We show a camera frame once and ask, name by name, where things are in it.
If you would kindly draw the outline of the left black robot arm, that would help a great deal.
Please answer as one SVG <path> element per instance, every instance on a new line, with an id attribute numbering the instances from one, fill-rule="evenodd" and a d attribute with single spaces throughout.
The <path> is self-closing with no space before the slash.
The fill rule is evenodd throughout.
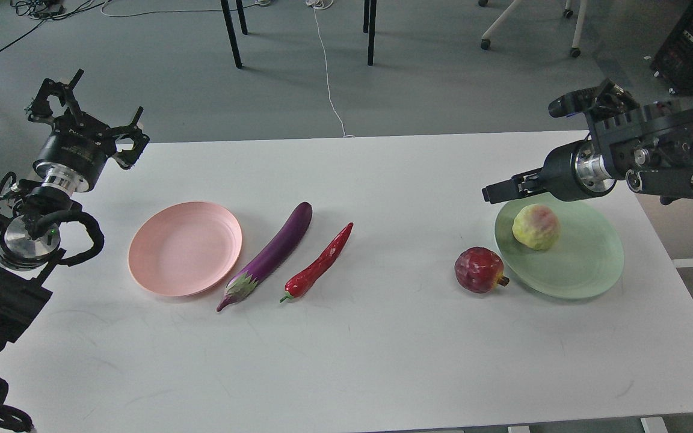
<path id="1" fill-rule="evenodd" d="M 45 79 L 26 108 L 29 121 L 51 127 L 33 170 L 36 180 L 12 172 L 0 181 L 0 352 L 19 340 L 52 296 L 44 287 L 58 266 L 96 257 L 105 237 L 99 223 L 72 196 L 92 190 L 108 160 L 132 169 L 149 143 L 138 125 L 108 126 L 75 99 L 83 75 L 70 82 Z M 8 382 L 0 378 L 0 429 L 34 432 L 31 417 L 7 405 Z"/>

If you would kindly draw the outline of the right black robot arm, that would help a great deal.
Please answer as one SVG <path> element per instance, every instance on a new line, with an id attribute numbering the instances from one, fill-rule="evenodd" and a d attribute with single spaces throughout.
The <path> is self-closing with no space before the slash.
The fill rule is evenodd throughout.
<path id="1" fill-rule="evenodd" d="M 619 181 L 636 194 L 656 195 L 664 205 L 693 200 L 693 109 L 674 101 L 640 105 L 605 79 L 558 97 L 548 113 L 583 114 L 588 135 L 550 151 L 538 169 L 485 186 L 487 203 L 539 194 L 561 201 L 599 198 Z"/>

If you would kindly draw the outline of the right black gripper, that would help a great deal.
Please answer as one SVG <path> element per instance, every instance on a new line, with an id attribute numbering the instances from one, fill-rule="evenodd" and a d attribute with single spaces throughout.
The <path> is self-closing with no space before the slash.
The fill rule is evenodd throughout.
<path id="1" fill-rule="evenodd" d="M 541 170 L 530 170 L 509 180 L 485 186 L 483 198 L 497 204 L 546 194 L 561 201 L 578 201 L 603 197 L 616 184 L 604 165 L 602 154 L 591 140 L 579 140 L 552 150 Z"/>

